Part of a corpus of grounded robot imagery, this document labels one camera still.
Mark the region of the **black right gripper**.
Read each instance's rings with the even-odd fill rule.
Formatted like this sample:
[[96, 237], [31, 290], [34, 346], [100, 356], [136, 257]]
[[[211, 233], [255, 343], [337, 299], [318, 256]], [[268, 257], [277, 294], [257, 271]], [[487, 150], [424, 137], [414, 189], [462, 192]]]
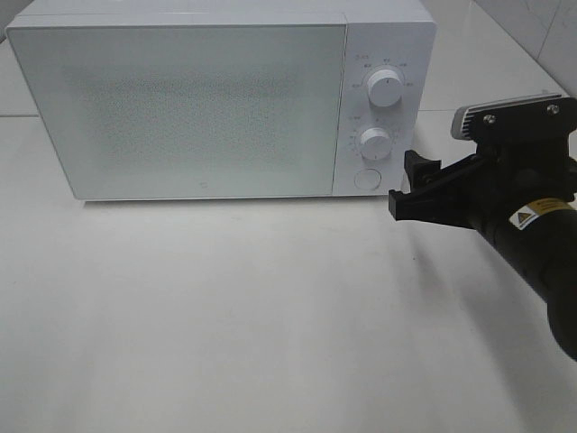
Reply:
[[576, 194], [576, 160], [566, 143], [530, 143], [503, 146], [481, 174], [470, 222], [472, 194], [483, 163], [470, 155], [442, 167], [414, 150], [405, 152], [404, 169], [410, 191], [389, 193], [389, 212], [397, 221], [420, 221], [472, 229], [486, 239], [497, 237], [503, 226], [527, 229], [540, 217], [570, 211]]

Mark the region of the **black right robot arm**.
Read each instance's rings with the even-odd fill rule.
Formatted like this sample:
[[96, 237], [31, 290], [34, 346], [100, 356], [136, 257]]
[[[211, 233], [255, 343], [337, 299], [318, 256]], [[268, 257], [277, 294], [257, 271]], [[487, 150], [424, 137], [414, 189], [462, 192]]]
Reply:
[[568, 183], [535, 164], [480, 154], [442, 167], [407, 151], [404, 165], [410, 191], [389, 193], [393, 218], [478, 232], [543, 300], [555, 342], [575, 358], [576, 210]]

